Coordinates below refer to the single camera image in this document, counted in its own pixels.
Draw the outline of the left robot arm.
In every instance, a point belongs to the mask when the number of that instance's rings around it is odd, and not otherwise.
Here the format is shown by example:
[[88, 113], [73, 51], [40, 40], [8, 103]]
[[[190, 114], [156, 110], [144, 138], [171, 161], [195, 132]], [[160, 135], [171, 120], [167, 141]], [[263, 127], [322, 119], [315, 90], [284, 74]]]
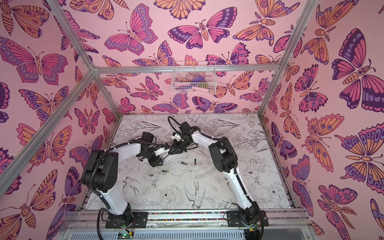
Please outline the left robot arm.
[[129, 203], [116, 187], [119, 161], [139, 157], [148, 160], [152, 167], [162, 163], [161, 155], [167, 152], [169, 146], [156, 144], [153, 138], [152, 134], [145, 132], [140, 139], [106, 150], [91, 151], [82, 175], [82, 184], [100, 198], [108, 213], [121, 217], [128, 212]]

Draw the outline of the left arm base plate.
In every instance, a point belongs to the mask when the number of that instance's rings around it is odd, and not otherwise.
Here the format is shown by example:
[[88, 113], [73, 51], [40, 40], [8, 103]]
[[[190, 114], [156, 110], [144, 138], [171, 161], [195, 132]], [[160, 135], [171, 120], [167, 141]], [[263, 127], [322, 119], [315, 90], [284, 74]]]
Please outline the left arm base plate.
[[105, 228], [106, 229], [125, 229], [127, 227], [134, 229], [144, 229], [148, 222], [148, 212], [129, 212], [125, 215], [109, 214]]

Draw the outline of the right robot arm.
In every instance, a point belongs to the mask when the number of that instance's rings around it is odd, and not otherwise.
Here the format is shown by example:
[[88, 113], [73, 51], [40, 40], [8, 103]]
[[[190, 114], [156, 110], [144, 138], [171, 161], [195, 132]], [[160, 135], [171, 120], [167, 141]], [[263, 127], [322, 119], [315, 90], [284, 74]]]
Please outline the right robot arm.
[[215, 168], [223, 173], [236, 197], [236, 204], [242, 221], [247, 226], [258, 225], [260, 228], [267, 225], [267, 217], [258, 203], [253, 199], [246, 188], [238, 165], [238, 155], [226, 137], [211, 137], [203, 133], [199, 127], [190, 126], [187, 122], [177, 123], [172, 135], [172, 155], [187, 152], [189, 146], [207, 148], [210, 152]]

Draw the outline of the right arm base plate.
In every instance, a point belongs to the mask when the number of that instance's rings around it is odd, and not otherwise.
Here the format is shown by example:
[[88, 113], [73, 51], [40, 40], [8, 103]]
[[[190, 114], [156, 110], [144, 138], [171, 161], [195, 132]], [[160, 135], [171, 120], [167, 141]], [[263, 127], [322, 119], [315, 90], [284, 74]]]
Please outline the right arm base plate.
[[260, 213], [256, 216], [257, 222], [249, 224], [246, 223], [246, 217], [242, 217], [240, 211], [227, 211], [226, 219], [229, 227], [264, 227], [269, 226], [268, 217], [265, 211], [260, 211]]

